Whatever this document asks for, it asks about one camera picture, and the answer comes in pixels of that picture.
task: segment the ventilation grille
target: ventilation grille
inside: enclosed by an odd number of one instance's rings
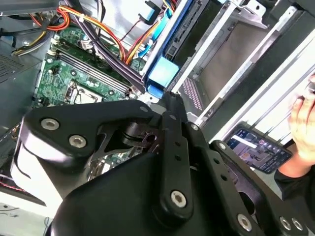
[[[21,68],[23,68],[22,64],[0,54],[0,79],[13,74]]]
[[[202,111],[197,88],[192,79],[187,78],[183,83],[184,93],[193,101],[195,108]]]

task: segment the robotic arm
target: robotic arm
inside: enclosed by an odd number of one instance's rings
[[[24,117],[11,173],[59,208],[47,235],[308,235],[225,143],[208,145],[179,95],[168,92],[163,101],[162,114],[129,100]],[[142,153],[87,182],[95,161],[133,147]]]

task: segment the finger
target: finger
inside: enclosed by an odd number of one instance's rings
[[[304,102],[301,106],[299,113],[297,115],[297,127],[296,131],[299,135],[305,136],[307,134],[307,121],[309,119],[309,115],[312,111],[314,102],[315,102],[315,94],[308,93],[304,96]]]
[[[313,106],[307,120],[307,135],[311,137],[311,139],[313,139],[315,135],[315,106]]]
[[[296,133],[297,130],[297,116],[299,114],[299,111],[303,105],[303,99],[298,98],[295,103],[293,104],[291,115],[289,118],[289,126],[291,133]]]
[[[310,81],[311,81],[312,83],[315,83],[315,75],[312,75],[312,76],[310,77]]]

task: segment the silver screw head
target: silver screw head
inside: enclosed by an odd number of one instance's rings
[[[144,111],[144,112],[148,112],[148,109],[145,107],[140,107],[140,110]]]
[[[251,222],[249,221],[249,219],[245,215],[238,214],[237,215],[237,221],[242,226],[242,228],[244,230],[246,230],[247,232],[252,231],[252,224],[251,224]]]
[[[52,118],[43,119],[41,122],[41,127],[47,130],[56,130],[59,128],[59,122]]]
[[[298,230],[303,231],[303,226],[297,219],[292,218],[292,222]]]
[[[226,150],[226,146],[225,146],[224,144],[222,144],[222,143],[219,143],[219,147],[220,147],[221,149],[223,149],[223,150]]]
[[[291,230],[291,225],[283,216],[280,217],[280,222],[287,230]]]
[[[196,131],[199,129],[198,126],[195,125],[195,124],[192,124],[191,127],[192,127],[194,130],[196,130]]]
[[[177,190],[171,192],[171,200],[179,208],[184,208],[187,205],[186,197]]]
[[[84,148],[87,145],[86,139],[80,135],[72,135],[69,138],[69,143],[71,146],[74,146],[76,148]]]

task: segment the yellow wire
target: yellow wire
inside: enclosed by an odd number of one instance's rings
[[[46,31],[44,31],[43,33],[41,33],[41,35],[40,35],[37,39],[35,39],[32,43],[30,43],[30,44],[28,45],[28,47],[30,47],[30,46],[34,45],[35,43],[37,43],[45,34],[46,34]],[[13,55],[17,55],[17,54],[19,54],[19,53],[22,52],[22,51],[23,51],[23,49],[19,49],[19,50],[15,51],[15,52],[13,53]]]
[[[137,52],[138,48],[141,46],[141,44],[143,43],[143,41],[152,33],[152,31],[154,31],[156,29],[156,27],[158,27],[159,22],[156,22],[155,25],[152,26],[152,28],[144,35],[144,37],[140,40],[140,42],[137,44],[136,47],[134,47],[134,49],[132,50],[132,52],[130,53],[128,59],[126,60],[126,64],[129,64],[130,61],[132,60],[134,54]]]
[[[76,15],[78,17],[83,17],[83,19],[95,24],[96,26],[100,27],[102,30],[104,30],[105,32],[107,32],[114,40],[114,42],[116,43],[116,45],[118,46],[119,50],[120,50],[120,57],[122,60],[124,60],[124,55],[123,55],[123,48],[120,47],[118,41],[112,36],[114,35],[114,33],[106,26],[104,25],[103,23],[100,23],[98,22],[96,19],[93,19],[92,17],[89,17],[89,16],[86,16],[86,15],[83,15],[83,14],[80,14],[79,12],[77,11],[74,11],[72,9],[69,9],[68,7],[64,7],[64,6],[59,6],[60,9],[62,10],[65,10],[67,12],[70,12],[71,14],[73,15]]]
[[[32,43],[29,44],[29,46],[34,45],[35,43],[37,43],[44,35],[46,34],[46,31],[44,31],[43,33],[41,33],[41,35],[35,39],[35,41],[33,41]]]
[[[166,0],[163,0],[163,3],[167,6],[168,9],[170,9],[170,11],[174,14],[174,10],[172,9],[172,7],[167,3]]]

